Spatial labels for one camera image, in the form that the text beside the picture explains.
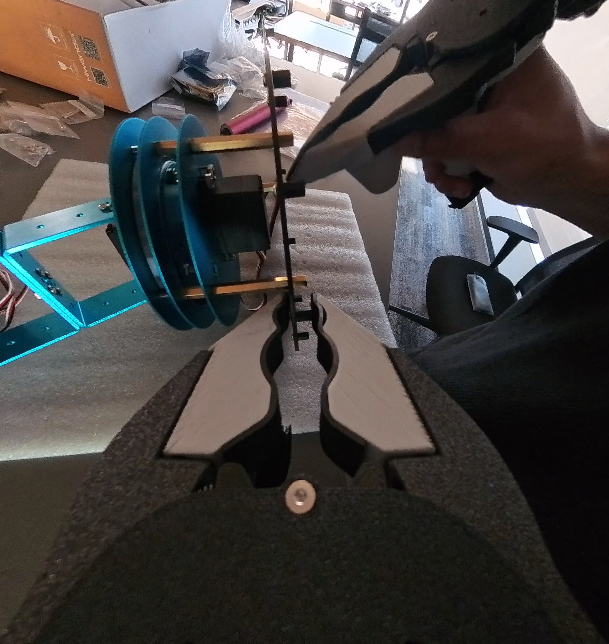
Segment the crumpled clear plastic wrap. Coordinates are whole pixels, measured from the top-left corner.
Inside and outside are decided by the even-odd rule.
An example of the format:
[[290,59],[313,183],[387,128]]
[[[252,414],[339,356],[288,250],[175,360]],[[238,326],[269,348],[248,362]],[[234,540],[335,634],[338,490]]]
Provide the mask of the crumpled clear plastic wrap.
[[228,11],[220,32],[221,58],[227,73],[234,79],[237,89],[245,98],[265,100],[265,60],[248,39],[244,29]]

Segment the person's right hand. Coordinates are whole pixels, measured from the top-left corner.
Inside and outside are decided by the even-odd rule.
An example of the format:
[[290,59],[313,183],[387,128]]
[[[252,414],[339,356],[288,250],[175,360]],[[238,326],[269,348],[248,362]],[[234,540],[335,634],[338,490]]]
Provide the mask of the person's right hand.
[[568,77],[539,46],[493,87],[483,111],[411,133],[395,150],[420,160],[425,179],[446,197],[469,197],[476,172],[497,197],[546,207],[575,181],[594,128]]

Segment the blue toy robot arm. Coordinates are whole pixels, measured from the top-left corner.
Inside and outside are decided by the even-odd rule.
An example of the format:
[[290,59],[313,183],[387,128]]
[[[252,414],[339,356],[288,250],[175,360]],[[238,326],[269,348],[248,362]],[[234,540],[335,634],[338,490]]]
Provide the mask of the blue toy robot arm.
[[[179,127],[128,118],[111,143],[108,198],[0,230],[0,367],[145,303],[178,330],[230,326],[250,292],[285,290],[295,349],[309,338],[297,328],[294,289],[307,278],[293,273],[284,204],[305,185],[284,179],[293,133],[277,130],[287,96],[275,95],[264,17],[260,30],[270,133],[205,136],[192,115]],[[30,251],[103,226],[134,279],[77,300]]]

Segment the orange and white cardboard box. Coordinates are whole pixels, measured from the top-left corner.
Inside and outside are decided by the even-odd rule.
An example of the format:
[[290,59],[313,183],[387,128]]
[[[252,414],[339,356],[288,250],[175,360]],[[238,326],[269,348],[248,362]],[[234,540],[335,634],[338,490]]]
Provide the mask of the orange and white cardboard box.
[[0,71],[133,113],[227,18],[229,1],[0,1]]

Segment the silver foil bag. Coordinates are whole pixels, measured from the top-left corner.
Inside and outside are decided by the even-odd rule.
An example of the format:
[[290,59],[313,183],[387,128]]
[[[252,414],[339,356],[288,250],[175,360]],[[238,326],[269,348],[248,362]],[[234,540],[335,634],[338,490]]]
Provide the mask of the silver foil bag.
[[210,69],[209,55],[199,48],[183,52],[170,83],[182,97],[220,110],[236,93],[237,83],[227,73]]

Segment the white foam sheet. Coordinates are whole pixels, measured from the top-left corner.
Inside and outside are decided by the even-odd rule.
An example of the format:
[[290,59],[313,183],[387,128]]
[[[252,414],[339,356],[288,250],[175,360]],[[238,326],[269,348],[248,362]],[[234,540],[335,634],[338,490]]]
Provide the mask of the white foam sheet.
[[[384,257],[393,247],[398,186],[373,195],[347,173],[314,184],[347,194],[310,191],[289,206],[297,238],[293,268],[322,294],[389,346],[396,346],[384,304]],[[107,165],[63,158],[53,166],[23,218],[107,195]],[[120,285],[127,270],[103,229],[34,252],[75,297]],[[0,367],[0,461],[101,452],[115,433],[180,368],[226,329],[178,332],[148,305]],[[284,337],[275,378],[283,422],[293,433],[319,429],[325,371],[316,335],[295,352]]]

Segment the pile of small screw bags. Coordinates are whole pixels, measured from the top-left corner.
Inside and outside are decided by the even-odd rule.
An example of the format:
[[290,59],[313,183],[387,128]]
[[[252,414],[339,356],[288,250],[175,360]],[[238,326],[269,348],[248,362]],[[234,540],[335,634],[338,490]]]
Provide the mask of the pile of small screw bags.
[[77,141],[73,125],[104,117],[105,105],[97,96],[82,92],[77,98],[37,105],[7,100],[0,87],[0,149],[30,167],[55,154],[52,139]]

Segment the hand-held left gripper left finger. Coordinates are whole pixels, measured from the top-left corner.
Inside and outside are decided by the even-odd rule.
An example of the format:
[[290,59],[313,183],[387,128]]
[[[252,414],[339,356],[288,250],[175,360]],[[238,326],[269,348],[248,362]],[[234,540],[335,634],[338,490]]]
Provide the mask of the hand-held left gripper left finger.
[[239,464],[254,487],[277,487],[288,473],[292,433],[282,423],[274,375],[290,321],[286,294],[212,345],[162,449],[170,459]]

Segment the maroon electric screwdriver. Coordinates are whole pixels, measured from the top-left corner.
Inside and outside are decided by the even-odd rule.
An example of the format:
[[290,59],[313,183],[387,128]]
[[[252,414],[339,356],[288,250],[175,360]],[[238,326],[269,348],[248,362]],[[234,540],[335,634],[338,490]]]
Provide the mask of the maroon electric screwdriver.
[[231,118],[220,126],[220,134],[225,136],[242,135],[270,121],[271,108],[268,102],[258,102],[244,112]]

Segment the grey background table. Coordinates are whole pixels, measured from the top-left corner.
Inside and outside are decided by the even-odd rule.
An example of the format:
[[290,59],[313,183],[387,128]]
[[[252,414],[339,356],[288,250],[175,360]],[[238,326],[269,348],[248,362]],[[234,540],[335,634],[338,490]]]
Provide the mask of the grey background table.
[[277,21],[272,29],[273,37],[284,44],[288,62],[293,62],[294,48],[298,46],[319,57],[345,63],[346,71],[358,33],[358,29],[350,30],[300,11]]

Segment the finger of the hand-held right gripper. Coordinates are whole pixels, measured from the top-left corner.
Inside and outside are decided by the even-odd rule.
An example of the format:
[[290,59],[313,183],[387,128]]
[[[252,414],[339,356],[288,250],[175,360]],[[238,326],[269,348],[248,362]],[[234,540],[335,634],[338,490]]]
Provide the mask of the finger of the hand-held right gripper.
[[331,142],[317,146],[305,166],[293,166],[287,181],[311,184],[332,174],[347,171],[365,189],[375,195],[389,191],[398,181],[402,155],[395,151],[375,152],[368,135],[398,108],[433,85],[426,72],[412,73],[393,81],[380,94],[366,114],[354,119],[351,134],[335,135]]
[[396,78],[404,65],[404,53],[392,46],[377,55],[352,76],[331,103],[325,116],[303,144],[293,166],[305,166],[317,146],[332,141],[335,135],[351,134],[351,122],[366,114],[380,94]]

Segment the black mesh chair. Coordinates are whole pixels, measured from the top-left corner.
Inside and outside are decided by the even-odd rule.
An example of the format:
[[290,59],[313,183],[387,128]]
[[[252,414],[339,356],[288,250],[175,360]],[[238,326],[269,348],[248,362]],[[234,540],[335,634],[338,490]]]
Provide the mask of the black mesh chair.
[[348,81],[355,70],[361,67],[375,48],[383,43],[399,26],[399,23],[369,8],[363,10],[358,33],[347,66],[344,80]]

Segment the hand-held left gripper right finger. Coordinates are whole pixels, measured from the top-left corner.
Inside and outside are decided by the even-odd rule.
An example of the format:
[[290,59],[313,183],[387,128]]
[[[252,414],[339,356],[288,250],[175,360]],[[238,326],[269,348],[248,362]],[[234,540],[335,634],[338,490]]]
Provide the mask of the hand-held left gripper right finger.
[[312,294],[310,308],[326,374],[319,421],[326,456],[350,477],[365,463],[435,456],[389,347],[321,294]]

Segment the black office chair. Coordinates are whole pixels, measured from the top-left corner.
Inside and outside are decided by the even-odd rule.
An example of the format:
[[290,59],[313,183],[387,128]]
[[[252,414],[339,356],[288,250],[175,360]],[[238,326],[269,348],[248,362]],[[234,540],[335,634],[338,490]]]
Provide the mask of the black office chair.
[[427,328],[438,337],[463,332],[492,322],[520,296],[525,296],[544,279],[598,244],[593,237],[588,237],[553,253],[513,284],[498,268],[520,243],[538,244],[538,233],[522,222],[503,216],[489,216],[486,222],[490,228],[507,235],[491,265],[460,256],[440,256],[433,260],[428,272],[426,308],[429,316],[423,317],[395,305],[389,305],[389,311]]

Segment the clear plastic bag with parts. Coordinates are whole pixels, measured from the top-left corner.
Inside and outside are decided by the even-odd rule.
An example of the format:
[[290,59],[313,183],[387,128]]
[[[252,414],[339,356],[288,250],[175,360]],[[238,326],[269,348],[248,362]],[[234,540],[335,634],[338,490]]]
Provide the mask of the clear plastic bag with parts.
[[329,110],[330,103],[293,90],[284,90],[284,94],[289,96],[291,103],[277,115],[277,129],[292,132],[293,145],[282,147],[281,153],[295,159],[302,145]]

